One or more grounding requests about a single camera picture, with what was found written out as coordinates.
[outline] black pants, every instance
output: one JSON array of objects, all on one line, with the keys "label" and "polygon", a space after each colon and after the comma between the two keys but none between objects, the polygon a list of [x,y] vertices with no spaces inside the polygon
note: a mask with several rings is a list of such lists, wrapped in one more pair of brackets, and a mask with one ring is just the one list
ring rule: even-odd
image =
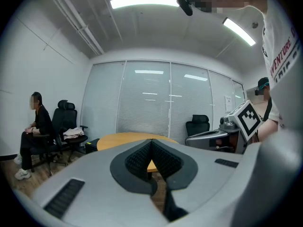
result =
[{"label": "black pants", "polygon": [[26,134],[25,132],[21,135],[21,146],[20,155],[22,156],[22,169],[28,170],[32,168],[31,148],[42,148],[42,139],[33,137],[33,134]]}]

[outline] fluorescent light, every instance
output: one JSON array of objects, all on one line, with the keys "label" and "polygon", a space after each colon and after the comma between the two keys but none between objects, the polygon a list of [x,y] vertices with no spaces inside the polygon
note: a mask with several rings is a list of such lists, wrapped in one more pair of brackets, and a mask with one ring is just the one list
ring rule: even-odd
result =
[{"label": "fluorescent light", "polygon": [[110,3],[113,9],[142,4],[159,4],[179,7],[177,0],[111,0]]},{"label": "fluorescent light", "polygon": [[160,70],[135,70],[135,73],[163,74],[163,71],[160,71]]},{"label": "fluorescent light", "polygon": [[201,81],[207,81],[208,80],[207,78],[196,77],[196,76],[192,76],[192,75],[188,75],[188,74],[186,74],[184,77],[185,78],[197,79],[197,80],[201,80]]},{"label": "fluorescent light", "polygon": [[232,22],[229,18],[226,18],[223,24],[239,35],[243,40],[245,40],[250,46],[254,45],[256,42],[247,34],[239,25]]}]

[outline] black box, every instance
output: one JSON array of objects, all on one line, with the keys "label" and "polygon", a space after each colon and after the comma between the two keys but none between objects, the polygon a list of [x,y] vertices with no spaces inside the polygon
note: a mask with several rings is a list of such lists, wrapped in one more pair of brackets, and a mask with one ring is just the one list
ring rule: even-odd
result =
[{"label": "black box", "polygon": [[98,143],[99,139],[95,139],[91,142],[86,142],[85,143],[85,154],[97,151],[97,143]]}]

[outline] person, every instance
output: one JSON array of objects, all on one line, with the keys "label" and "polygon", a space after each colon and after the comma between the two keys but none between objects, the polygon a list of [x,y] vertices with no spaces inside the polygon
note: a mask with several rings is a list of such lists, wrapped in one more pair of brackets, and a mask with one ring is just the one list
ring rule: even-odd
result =
[{"label": "person", "polygon": [[269,86],[269,80],[268,78],[261,78],[258,81],[258,88],[256,90],[256,93],[258,95],[263,95],[264,101],[268,101],[266,111],[264,113],[263,122],[265,122],[268,119],[269,113],[272,109],[272,101],[270,96],[270,86]]},{"label": "person", "polygon": [[[275,0],[190,0],[193,5],[204,12],[214,12],[216,9],[241,9],[252,6],[259,10],[264,19],[263,45],[265,66],[270,88],[280,80],[281,73],[289,70],[286,60],[293,49],[299,46],[299,36],[290,23],[283,8]],[[268,118],[258,129],[259,141],[284,127],[282,116],[272,100],[272,109]]]},{"label": "person", "polygon": [[30,98],[31,109],[35,110],[35,121],[30,124],[21,135],[20,152],[14,159],[14,162],[21,165],[20,170],[15,174],[18,180],[30,178],[29,169],[32,168],[31,148],[44,147],[40,138],[35,138],[35,134],[50,134],[49,141],[54,139],[54,131],[52,121],[48,111],[42,104],[42,96],[38,92],[34,92]]}]

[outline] black shirt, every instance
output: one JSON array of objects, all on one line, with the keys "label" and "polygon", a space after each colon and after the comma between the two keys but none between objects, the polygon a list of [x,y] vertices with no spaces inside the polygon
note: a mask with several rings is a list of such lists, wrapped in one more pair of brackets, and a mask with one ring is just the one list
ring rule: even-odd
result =
[{"label": "black shirt", "polygon": [[272,102],[271,102],[271,97],[268,100],[268,104],[267,104],[267,108],[263,117],[263,121],[265,122],[268,119],[271,107],[273,106]]},{"label": "black shirt", "polygon": [[35,114],[36,114],[35,117],[36,128],[40,130],[41,134],[50,134],[51,137],[53,138],[54,137],[53,124],[46,108],[43,105],[41,105],[38,110],[38,113],[36,111]]}]

